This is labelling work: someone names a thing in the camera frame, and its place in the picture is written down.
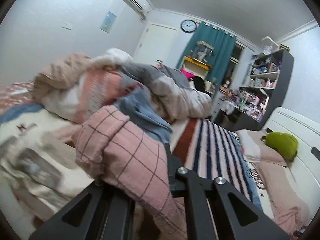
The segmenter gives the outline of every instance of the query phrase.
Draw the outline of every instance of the black mount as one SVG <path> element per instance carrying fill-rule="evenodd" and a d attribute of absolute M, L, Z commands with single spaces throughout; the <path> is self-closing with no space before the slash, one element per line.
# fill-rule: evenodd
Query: black mount
<path fill-rule="evenodd" d="M 189 240 L 289 240 L 224 178 L 200 178 L 182 167 L 169 144 L 164 146 L 172 196 L 184 197 Z M 134 201 L 125 193 L 106 183 L 97 186 L 93 182 L 29 240 L 130 240 L 133 214 Z"/>

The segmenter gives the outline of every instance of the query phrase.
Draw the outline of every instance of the crown molding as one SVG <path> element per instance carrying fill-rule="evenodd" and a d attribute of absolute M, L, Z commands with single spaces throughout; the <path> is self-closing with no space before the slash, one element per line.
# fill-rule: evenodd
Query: crown molding
<path fill-rule="evenodd" d="M 192 15 L 192 14 L 188 14 L 188 13 L 182 13 L 182 12 L 178 12 L 178 11 L 173 11 L 173 10 L 168 10 L 168 9 L 161 9 L 161 8 L 155 8 L 154 9 L 155 11 L 162 11 L 162 12 L 167 12 L 167 13 L 173 13 L 173 14 L 178 14 L 178 15 L 182 15 L 182 16 L 185 16 L 185 17 L 188 17 L 188 18 L 191 18 L 192 20 L 194 20 L 195 22 L 205 22 L 207 24 L 210 24 L 210 25 L 213 25 L 215 27 L 218 27 L 220 29 L 223 29 L 229 33 L 231 33 L 232 35 L 236 36 L 237 38 L 237 43 L 239 43 L 240 45 L 242 46 L 245 46 L 249 49 L 251 49 L 252 51 L 255 51 L 255 50 L 258 50 L 260 51 L 261 49 L 259 48 L 259 46 L 257 46 L 256 44 L 254 44 L 253 42 L 247 40 L 246 38 L 240 36 L 239 34 L 233 32 L 232 30 L 229 30 L 228 28 L 222 26 L 222 25 L 219 25 L 215 22 L 211 22 L 207 19 L 203 19 L 201 17 L 198 17 L 198 16 L 195 16 L 195 15 Z"/>
<path fill-rule="evenodd" d="M 232 30 L 229 30 L 228 28 L 226 28 L 226 27 L 224 27 L 222 25 L 219 25 L 219 24 L 211 22 L 211 21 L 209 21 L 207 19 L 203 19 L 201 17 L 195 16 L 195 15 L 191 15 L 191 14 L 188 14 L 188 13 L 182 13 L 182 12 L 168 10 L 168 9 L 162 9 L 162 8 L 155 8 L 154 5 L 152 4 L 151 0 L 147 0 L 147 2 L 150 4 L 151 8 L 153 10 L 155 10 L 155 11 L 162 11 L 162 12 L 168 12 L 168 13 L 183 15 L 185 17 L 192 18 L 195 22 L 199 22 L 199 23 L 204 21 L 205 23 L 211 24 L 211 25 L 213 25 L 215 27 L 221 28 L 221 29 L 233 34 L 234 36 L 236 36 L 237 43 L 239 43 L 240 45 L 245 46 L 245 47 L 251 49 L 252 51 L 255 51 L 255 50 L 260 51 L 261 50 L 259 48 L 259 46 L 255 45 L 253 42 L 247 40 L 246 38 L 240 36 L 239 34 L 233 32 Z"/>
<path fill-rule="evenodd" d="M 314 28 L 316 28 L 318 26 L 319 25 L 318 25 L 317 21 L 314 19 L 314 20 L 312 20 L 312 21 L 300 26 L 299 28 L 296 28 L 295 30 L 287 33 L 286 35 L 282 36 L 281 38 L 276 40 L 276 43 L 278 43 L 278 44 L 283 43 L 283 42 L 285 42 L 287 40 L 290 40 L 290 39 L 292 39 L 292 38 L 294 38 L 294 37 L 296 37 L 296 36 L 298 36 L 300 34 L 303 34 L 303 33 L 307 32 L 307 31 L 310 31 L 310 30 L 312 30 L 312 29 L 314 29 Z"/>

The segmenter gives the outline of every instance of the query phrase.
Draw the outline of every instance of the air conditioner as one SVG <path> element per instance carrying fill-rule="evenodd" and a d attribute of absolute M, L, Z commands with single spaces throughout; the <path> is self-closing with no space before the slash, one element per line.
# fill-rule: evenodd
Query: air conditioner
<path fill-rule="evenodd" d="M 150 11 L 150 4 L 147 2 L 147 0 L 124 0 L 130 5 L 133 6 L 135 11 L 140 14 L 141 18 L 143 20 L 146 20 L 147 15 Z"/>

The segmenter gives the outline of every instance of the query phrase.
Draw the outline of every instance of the metal screw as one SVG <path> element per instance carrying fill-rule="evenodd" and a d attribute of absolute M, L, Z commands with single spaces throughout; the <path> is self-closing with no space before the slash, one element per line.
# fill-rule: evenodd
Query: metal screw
<path fill-rule="evenodd" d="M 219 185 L 223 185 L 226 182 L 226 179 L 223 177 L 217 177 L 215 178 L 216 183 L 218 183 Z"/>
<path fill-rule="evenodd" d="M 180 167 L 180 168 L 178 169 L 178 172 L 179 172 L 180 174 L 186 174 L 186 173 L 188 172 L 188 169 L 186 169 L 185 167 Z"/>

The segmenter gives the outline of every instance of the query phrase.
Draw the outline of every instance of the striped rug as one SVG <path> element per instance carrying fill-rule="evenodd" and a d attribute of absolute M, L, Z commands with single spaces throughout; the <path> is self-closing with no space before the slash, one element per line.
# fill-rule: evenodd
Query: striped rug
<path fill-rule="evenodd" d="M 172 154 L 202 178 L 224 177 L 252 201 L 247 166 L 233 133 L 207 119 L 190 119 Z"/>

